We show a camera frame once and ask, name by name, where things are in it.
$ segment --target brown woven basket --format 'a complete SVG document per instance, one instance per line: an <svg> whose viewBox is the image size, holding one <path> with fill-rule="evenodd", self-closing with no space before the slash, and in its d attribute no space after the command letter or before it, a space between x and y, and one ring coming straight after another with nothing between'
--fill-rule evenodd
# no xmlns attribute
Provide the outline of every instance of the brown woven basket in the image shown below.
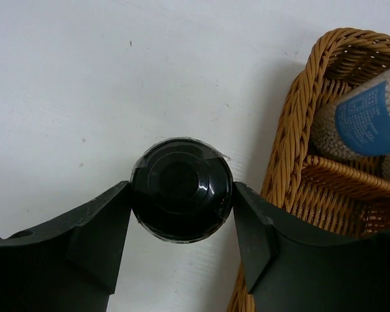
<svg viewBox="0 0 390 312"><path fill-rule="evenodd" d="M309 142L315 111L390 68L390 36L342 28L313 46L293 81L279 119L261 195L322 229L362 237L390 229L390 182L381 157L338 163L318 156ZM254 312L239 274L227 312Z"/></svg>

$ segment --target black cylindrical container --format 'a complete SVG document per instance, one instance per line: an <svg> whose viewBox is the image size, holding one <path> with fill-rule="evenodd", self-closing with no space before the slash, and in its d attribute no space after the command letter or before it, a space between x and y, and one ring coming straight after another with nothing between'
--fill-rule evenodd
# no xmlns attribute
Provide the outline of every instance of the black cylindrical container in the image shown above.
<svg viewBox="0 0 390 312"><path fill-rule="evenodd" d="M222 154L191 138L150 148L131 176L132 208L156 237L196 242L214 233L231 211L233 177Z"/></svg>

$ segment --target blue label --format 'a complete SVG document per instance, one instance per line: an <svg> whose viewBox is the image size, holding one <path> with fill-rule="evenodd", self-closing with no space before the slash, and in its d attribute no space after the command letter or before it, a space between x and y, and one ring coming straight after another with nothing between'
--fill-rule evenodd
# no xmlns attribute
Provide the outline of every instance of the blue label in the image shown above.
<svg viewBox="0 0 390 312"><path fill-rule="evenodd" d="M351 150L364 156L390 154L390 116L385 106L386 82L339 104L335 126Z"/></svg>

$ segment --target white table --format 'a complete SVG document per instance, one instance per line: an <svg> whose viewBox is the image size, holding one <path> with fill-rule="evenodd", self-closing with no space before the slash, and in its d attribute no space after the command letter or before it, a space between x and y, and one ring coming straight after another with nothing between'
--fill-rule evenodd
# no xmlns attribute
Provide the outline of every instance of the white table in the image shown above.
<svg viewBox="0 0 390 312"><path fill-rule="evenodd" d="M317 38L346 26L390 34L390 1L303 2L0 1L0 237L128 179L168 137L212 144L259 190ZM238 263L232 218L174 245L132 216L108 311L224 311Z"/></svg>

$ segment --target black lid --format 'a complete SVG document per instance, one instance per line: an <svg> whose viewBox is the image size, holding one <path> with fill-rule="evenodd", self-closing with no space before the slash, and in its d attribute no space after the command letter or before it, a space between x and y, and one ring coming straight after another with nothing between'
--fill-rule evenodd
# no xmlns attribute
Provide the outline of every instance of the black lid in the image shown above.
<svg viewBox="0 0 390 312"><path fill-rule="evenodd" d="M196 242L214 233L231 211L233 177L222 155L191 138L150 148L131 176L132 208L156 237Z"/></svg>

